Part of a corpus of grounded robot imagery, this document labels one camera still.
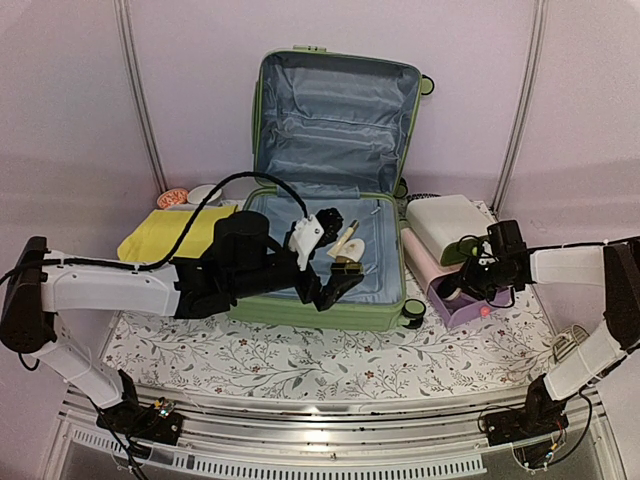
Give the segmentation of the blue white patterned bowl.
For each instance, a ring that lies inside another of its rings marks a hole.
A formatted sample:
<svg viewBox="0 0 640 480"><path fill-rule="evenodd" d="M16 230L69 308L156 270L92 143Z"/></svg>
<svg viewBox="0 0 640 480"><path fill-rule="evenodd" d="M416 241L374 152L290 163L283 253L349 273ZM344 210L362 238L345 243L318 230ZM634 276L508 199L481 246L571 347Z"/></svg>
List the blue white patterned bowl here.
<svg viewBox="0 0 640 480"><path fill-rule="evenodd" d="M439 197L441 197L441 195L436 193L413 193L413 194L409 194L406 197L406 200L408 203L410 203L416 200L439 198Z"/></svg>

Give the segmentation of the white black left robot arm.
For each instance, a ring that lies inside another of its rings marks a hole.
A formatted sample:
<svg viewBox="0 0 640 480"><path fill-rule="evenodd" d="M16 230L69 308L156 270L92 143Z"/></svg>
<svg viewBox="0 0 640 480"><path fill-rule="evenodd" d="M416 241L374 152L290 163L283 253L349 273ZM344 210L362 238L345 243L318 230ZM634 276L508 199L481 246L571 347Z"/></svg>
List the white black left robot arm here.
<svg viewBox="0 0 640 480"><path fill-rule="evenodd" d="M312 267L316 250L333 243L341 227L338 211L324 209L295 222L277 241L266 216L239 211L216 222L212 244L199 257L153 264L75 258L33 237L2 278L2 344L48 365L83 391L97 406L101 428L173 444L183 417L170 401L143 406L131 377L93 359L58 320L59 313L132 310L199 320L228 312L241 299L286 289L325 311L364 277L353 260L333 264L327 281Z"/></svg>

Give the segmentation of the right aluminium wall post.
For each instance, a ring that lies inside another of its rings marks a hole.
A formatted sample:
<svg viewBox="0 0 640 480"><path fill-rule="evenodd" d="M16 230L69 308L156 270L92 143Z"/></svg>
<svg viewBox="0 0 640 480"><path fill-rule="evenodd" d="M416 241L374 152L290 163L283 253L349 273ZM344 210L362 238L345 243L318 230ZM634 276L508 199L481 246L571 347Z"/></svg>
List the right aluminium wall post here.
<svg viewBox="0 0 640 480"><path fill-rule="evenodd" d="M535 91L544 45L547 10L547 1L539 0L534 2L534 15L515 116L510 130L504 160L490 205L491 211L496 217L500 216L501 211L505 206L509 185L515 171L516 162L526 128L527 117Z"/></svg>

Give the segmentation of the red patterned ceramic bowl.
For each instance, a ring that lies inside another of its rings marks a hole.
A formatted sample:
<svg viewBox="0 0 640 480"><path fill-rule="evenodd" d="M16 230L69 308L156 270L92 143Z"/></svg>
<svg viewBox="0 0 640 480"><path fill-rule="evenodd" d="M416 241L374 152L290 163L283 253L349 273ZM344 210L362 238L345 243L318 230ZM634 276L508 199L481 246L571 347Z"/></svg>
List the red patterned ceramic bowl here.
<svg viewBox="0 0 640 480"><path fill-rule="evenodd" d="M159 209L166 210L174 206L184 205L188 202L189 191L184 188L172 188L161 193L156 199Z"/></svg>

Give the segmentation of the green hard-shell suitcase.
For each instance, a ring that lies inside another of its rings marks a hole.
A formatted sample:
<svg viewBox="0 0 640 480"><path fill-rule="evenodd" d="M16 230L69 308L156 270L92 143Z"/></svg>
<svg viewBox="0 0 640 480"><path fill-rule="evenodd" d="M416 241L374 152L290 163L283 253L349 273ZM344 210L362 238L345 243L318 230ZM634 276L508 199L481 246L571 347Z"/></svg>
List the green hard-shell suitcase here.
<svg viewBox="0 0 640 480"><path fill-rule="evenodd" d="M400 184L420 100L433 80L391 60L306 48L267 54L253 102L252 153L261 173L245 208L282 240L300 217L335 208L365 244L364 277L326 311L294 289L242 299L242 322L356 331L397 327L406 299Z"/></svg>

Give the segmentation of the black gold rectangular case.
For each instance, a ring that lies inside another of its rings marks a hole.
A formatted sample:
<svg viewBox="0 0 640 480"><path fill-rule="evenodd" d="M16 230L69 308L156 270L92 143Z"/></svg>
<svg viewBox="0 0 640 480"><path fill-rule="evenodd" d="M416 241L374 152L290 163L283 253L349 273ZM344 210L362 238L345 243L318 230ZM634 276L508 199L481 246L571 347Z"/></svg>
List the black gold rectangular case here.
<svg viewBox="0 0 640 480"><path fill-rule="evenodd" d="M335 262L331 264L332 275L363 275L363 266L360 262Z"/></svg>

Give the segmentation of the black round object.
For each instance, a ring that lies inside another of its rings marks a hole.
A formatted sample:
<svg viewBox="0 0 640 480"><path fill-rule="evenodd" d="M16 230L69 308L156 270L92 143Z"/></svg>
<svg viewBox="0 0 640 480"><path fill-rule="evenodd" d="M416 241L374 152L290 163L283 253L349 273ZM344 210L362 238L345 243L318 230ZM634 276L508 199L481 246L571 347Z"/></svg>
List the black round object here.
<svg viewBox="0 0 640 480"><path fill-rule="evenodd" d="M436 293L443 302L451 302L461 295L462 289L459 285L459 282L451 277L445 278L437 286Z"/></svg>

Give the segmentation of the yellow garment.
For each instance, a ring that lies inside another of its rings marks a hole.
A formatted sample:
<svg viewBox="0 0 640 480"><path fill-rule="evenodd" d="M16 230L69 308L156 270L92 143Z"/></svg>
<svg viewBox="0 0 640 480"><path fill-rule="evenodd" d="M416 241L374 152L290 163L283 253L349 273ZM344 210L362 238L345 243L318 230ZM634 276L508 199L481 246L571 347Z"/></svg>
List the yellow garment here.
<svg viewBox="0 0 640 480"><path fill-rule="evenodd" d="M215 223L236 210L235 205L204 208L175 255L199 258L214 240ZM118 259L137 263L161 260L173 247L191 216L192 211L152 211L119 245Z"/></svg>

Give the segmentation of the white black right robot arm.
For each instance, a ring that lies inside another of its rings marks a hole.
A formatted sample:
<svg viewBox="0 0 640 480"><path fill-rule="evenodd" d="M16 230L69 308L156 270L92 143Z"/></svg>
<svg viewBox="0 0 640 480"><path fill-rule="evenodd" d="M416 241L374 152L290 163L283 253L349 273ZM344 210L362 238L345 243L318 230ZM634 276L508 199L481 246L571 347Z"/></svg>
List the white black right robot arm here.
<svg viewBox="0 0 640 480"><path fill-rule="evenodd" d="M517 442L567 427L567 402L639 348L639 239L542 247L526 245L515 220L494 223L485 238L467 235L453 287L478 300L534 287L554 325L576 321L588 334L567 348L549 371L532 380L522 407L487 413L492 445Z"/></svg>

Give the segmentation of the left aluminium wall post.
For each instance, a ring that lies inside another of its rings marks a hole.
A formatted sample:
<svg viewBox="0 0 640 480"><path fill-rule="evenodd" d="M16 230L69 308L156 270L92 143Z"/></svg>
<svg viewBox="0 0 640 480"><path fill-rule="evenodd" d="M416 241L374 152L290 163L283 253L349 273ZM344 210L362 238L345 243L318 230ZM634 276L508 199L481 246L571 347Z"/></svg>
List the left aluminium wall post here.
<svg viewBox="0 0 640 480"><path fill-rule="evenodd" d="M114 0L113 6L125 72L129 81L134 110L142 135L151 176L156 191L160 194L168 188L168 182L160 159L158 144L145 94L142 71L140 68L134 36L131 2L127 0Z"/></svg>

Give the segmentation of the aluminium front rail frame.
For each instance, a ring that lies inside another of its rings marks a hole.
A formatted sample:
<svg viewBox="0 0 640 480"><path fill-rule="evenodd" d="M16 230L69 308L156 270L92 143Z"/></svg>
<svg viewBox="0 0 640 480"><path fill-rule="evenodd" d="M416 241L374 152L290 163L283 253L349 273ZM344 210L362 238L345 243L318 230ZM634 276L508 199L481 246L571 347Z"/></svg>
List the aluminium front rail frame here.
<svg viewBox="0 0 640 480"><path fill-rule="evenodd" d="M183 418L175 445L140 461L150 479L621 479L596 391L567 406L552 466L526 469L542 438L491 445L483 420L524 400L513 388L450 398L320 402L167 391Z"/></svg>

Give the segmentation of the white green purple drawer box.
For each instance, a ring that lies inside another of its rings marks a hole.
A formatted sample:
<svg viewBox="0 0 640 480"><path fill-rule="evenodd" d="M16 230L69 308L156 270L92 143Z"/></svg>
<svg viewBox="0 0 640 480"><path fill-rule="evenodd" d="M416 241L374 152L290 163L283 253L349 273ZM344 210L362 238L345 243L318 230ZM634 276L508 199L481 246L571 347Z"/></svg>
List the white green purple drawer box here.
<svg viewBox="0 0 640 480"><path fill-rule="evenodd" d="M513 304L507 288L494 300L476 300L462 292L454 301L443 302L436 293L445 278L457 280L465 260L477 252L478 242L486 238L487 227L492 224L491 218L467 197L456 194L412 201L407 203L405 218L401 239L406 265L446 328Z"/></svg>

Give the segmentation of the floral patterned table cloth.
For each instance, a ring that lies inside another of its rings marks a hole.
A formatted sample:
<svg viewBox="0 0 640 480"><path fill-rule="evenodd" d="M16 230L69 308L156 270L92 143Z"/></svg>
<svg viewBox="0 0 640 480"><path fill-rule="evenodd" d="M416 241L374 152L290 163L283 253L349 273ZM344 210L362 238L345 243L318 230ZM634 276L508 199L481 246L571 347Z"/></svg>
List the floral patterned table cloth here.
<svg viewBox="0 0 640 480"><path fill-rule="evenodd" d="M355 332L201 322L123 312L103 350L138 384L222 397L377 401L527 385L550 364L552 329L531 291L448 329L433 308L415 330Z"/></svg>

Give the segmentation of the aluminium wall post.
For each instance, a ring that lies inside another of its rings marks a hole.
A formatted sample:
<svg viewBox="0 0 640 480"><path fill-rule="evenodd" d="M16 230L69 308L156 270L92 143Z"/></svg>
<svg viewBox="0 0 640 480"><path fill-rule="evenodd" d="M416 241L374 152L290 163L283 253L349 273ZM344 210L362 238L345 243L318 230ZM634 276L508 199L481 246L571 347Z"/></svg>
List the aluminium wall post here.
<svg viewBox="0 0 640 480"><path fill-rule="evenodd" d="M504 160L490 205L491 211L496 217L500 216L501 211L505 206L509 185L515 171L516 162L526 128L527 117L535 91L544 45L547 10L547 1L539 0L534 2L534 15L515 116L510 130Z"/></svg>
<svg viewBox="0 0 640 480"><path fill-rule="evenodd" d="M156 191L160 194L168 188L168 182L160 159L158 144L145 94L142 71L140 68L134 36L131 2L127 0L114 0L113 6L125 72L129 81L134 110L142 135L151 176Z"/></svg>

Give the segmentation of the slim cream cosmetic tube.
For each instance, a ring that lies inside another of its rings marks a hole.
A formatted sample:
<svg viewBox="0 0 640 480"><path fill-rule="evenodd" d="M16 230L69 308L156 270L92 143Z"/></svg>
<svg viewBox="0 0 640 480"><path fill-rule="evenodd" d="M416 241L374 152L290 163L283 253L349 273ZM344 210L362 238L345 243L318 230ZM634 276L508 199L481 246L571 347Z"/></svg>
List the slim cream cosmetic tube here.
<svg viewBox="0 0 640 480"><path fill-rule="evenodd" d="M336 256L337 253L344 247L344 245L351 239L353 234L357 231L359 227L359 221L353 220L349 226L346 228L341 237L334 243L331 248L333 251L333 255Z"/></svg>

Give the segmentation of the white ceramic bowl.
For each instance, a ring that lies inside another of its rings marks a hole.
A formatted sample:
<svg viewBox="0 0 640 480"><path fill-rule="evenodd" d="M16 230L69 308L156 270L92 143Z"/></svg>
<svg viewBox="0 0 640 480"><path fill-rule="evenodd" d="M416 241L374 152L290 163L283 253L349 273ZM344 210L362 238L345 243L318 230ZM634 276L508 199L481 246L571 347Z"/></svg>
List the white ceramic bowl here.
<svg viewBox="0 0 640 480"><path fill-rule="evenodd" d="M191 189L187 194L187 202L190 205L199 205L205 198L207 206L220 205L223 200L223 191L216 184L203 184Z"/></svg>

